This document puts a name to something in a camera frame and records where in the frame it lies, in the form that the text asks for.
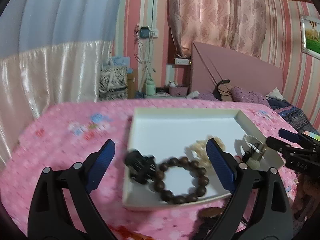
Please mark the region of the person's right hand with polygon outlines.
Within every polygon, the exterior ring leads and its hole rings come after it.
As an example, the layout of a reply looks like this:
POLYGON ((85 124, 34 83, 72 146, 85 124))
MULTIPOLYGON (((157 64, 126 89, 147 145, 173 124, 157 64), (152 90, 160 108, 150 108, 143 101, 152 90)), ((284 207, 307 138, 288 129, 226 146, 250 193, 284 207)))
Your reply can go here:
POLYGON ((319 180, 300 173, 295 200, 292 204, 293 213, 303 209, 306 197, 315 198, 319 202, 319 180))

